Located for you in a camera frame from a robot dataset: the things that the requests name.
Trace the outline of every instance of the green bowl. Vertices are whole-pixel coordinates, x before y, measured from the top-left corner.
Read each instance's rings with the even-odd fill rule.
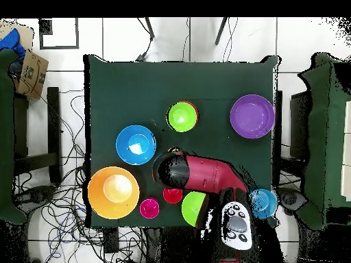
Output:
[[[197,227],[197,219],[202,208],[206,194],[203,192],[190,192],[187,194],[182,202],[182,215],[184,220]]]
[[[178,102],[169,108],[167,122],[177,132],[186,132],[196,125],[196,109],[190,103]]]

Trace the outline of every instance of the orange bowl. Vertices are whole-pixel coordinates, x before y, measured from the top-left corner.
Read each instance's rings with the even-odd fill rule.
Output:
[[[88,185],[88,199],[94,211],[103,218],[127,216],[138,203],[139,186],[124,168],[109,166],[97,171]]]

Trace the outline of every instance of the cardboard box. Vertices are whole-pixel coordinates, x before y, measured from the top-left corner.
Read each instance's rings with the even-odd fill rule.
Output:
[[[21,78],[14,79],[16,92],[40,99],[49,62],[35,53],[27,51],[23,61]]]
[[[0,21],[0,40],[7,36],[14,28],[19,32],[19,43],[26,50],[20,80],[13,79],[16,92],[39,99],[43,90],[45,76],[49,62],[39,55],[32,53],[34,31],[30,27]]]

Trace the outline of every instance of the green cup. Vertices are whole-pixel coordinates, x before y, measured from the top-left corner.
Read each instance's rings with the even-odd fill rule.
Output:
[[[177,132],[193,129],[198,120],[196,107],[188,101],[177,102],[167,112],[167,123]]]

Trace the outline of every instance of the purple bowl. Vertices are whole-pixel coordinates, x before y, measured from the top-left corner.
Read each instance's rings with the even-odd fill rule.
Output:
[[[230,111],[230,124],[242,137],[255,139],[266,135],[274,124],[272,104],[259,95],[245,95]]]

